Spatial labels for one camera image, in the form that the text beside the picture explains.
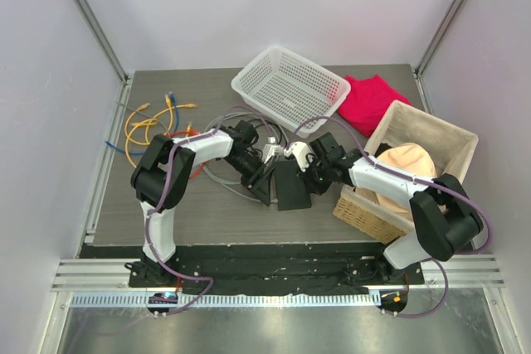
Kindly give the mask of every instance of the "blue cable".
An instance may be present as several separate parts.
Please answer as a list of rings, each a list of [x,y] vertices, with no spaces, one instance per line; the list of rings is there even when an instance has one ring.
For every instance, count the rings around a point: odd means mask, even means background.
[[[113,148],[116,152],[125,154],[125,151],[122,148],[118,148],[118,147],[116,147],[115,145],[111,144],[108,141],[105,141],[105,144],[107,144],[109,147]],[[131,155],[132,157],[139,157],[139,156],[144,155],[144,154],[145,153],[129,153],[129,155]]]
[[[172,106],[174,107],[173,109],[175,109],[175,129],[173,130],[173,132],[175,133],[177,132],[177,129],[179,127],[179,110],[177,109],[177,99],[171,91],[168,93],[168,95],[169,100],[172,103]]]

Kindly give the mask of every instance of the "white panel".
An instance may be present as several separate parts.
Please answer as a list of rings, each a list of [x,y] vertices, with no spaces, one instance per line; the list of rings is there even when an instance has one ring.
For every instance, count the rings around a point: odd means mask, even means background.
[[[0,0],[0,342],[35,353],[80,242],[118,79],[72,0]]]
[[[415,65],[450,2],[89,0],[129,72],[244,66],[271,44],[321,65]]]
[[[494,252],[529,350],[531,0],[469,0],[426,73],[437,116],[478,133],[465,188],[494,219]]]

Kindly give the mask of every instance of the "gray floor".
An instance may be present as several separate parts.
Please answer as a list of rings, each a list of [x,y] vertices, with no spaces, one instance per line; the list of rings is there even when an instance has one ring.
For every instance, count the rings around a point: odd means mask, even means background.
[[[407,313],[432,308],[441,289],[410,292]],[[502,349],[483,289],[452,289],[422,319],[395,319],[373,307],[188,310],[144,319],[143,308],[74,308],[59,353],[467,353]],[[97,332],[111,333],[102,337]]]
[[[330,66],[334,73],[365,79],[380,75],[414,106],[422,108],[417,85],[409,65]],[[183,109],[181,129],[188,121],[194,129],[203,130],[207,123],[223,114],[241,97],[231,89],[231,80],[239,69],[140,71],[134,75],[129,105],[138,107],[149,102],[146,110],[154,114],[166,107],[163,97],[170,90],[180,104],[196,103],[196,109]],[[339,127],[328,122],[319,136],[330,131],[347,149],[353,144]],[[153,133],[162,133],[161,128]],[[119,146],[124,146],[124,135]],[[131,146],[132,151],[142,150]],[[211,169],[222,177],[238,180],[237,174],[223,161],[211,162]],[[143,216],[134,190],[129,185],[133,168],[124,155],[115,154],[105,191],[94,245],[141,245],[144,242]],[[178,245],[313,242],[372,240],[364,233],[335,218],[332,210],[339,198],[340,186],[335,184],[321,197],[313,196],[311,210],[278,212],[270,207],[242,199],[211,181],[204,173],[188,184],[178,205],[175,220],[175,242]]]

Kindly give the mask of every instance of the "woven basket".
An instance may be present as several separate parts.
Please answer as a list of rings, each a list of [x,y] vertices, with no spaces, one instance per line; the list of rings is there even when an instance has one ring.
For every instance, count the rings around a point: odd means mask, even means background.
[[[422,146],[435,163],[438,175],[450,173],[463,182],[478,143],[478,136],[419,109],[395,101],[367,141],[373,155],[381,143],[396,147],[403,143]],[[408,219],[378,205],[376,195],[356,194],[343,186],[334,215],[387,244],[414,230]]]

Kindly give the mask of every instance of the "black square object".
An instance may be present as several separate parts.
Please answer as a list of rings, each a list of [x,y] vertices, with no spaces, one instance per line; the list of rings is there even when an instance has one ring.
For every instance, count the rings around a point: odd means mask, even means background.
[[[294,211],[312,207],[312,199],[306,191],[304,181],[297,176],[296,161],[279,161],[275,164],[276,197],[279,211]]]

